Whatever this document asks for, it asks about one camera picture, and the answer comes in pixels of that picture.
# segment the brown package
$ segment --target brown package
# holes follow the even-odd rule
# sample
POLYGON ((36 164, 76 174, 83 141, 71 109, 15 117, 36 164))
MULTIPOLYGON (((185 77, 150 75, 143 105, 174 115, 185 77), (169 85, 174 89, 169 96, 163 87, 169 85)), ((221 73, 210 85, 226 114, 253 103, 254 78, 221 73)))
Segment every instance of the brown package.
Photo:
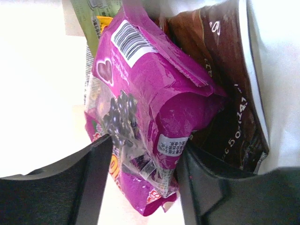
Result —
POLYGON ((232 99, 207 128, 208 135, 195 132, 192 141, 225 162, 254 172, 262 153, 265 156, 269 150, 255 110, 241 41, 239 13, 247 18, 246 1, 243 12, 239 2, 228 0, 183 12, 168 19, 168 25, 175 43, 203 65, 232 99))

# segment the barcode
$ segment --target barcode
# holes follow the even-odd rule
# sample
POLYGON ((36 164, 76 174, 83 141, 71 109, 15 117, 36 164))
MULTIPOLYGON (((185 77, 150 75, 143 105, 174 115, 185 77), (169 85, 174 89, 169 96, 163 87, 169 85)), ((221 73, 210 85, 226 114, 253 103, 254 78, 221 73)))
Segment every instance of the barcode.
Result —
POLYGON ((130 67, 144 54, 157 53, 157 50, 140 31, 127 20, 124 20, 112 34, 111 41, 118 48, 130 67))

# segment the purple bag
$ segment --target purple bag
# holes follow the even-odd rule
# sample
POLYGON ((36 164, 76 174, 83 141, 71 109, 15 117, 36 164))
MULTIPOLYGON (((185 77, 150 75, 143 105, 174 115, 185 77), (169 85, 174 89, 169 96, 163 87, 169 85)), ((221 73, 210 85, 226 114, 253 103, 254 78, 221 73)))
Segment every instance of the purple bag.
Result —
POLYGON ((112 136, 110 174, 142 215, 176 200, 173 171, 188 137, 209 124, 225 99, 205 69, 168 39, 140 2, 123 1, 99 41, 86 130, 93 141, 112 136))

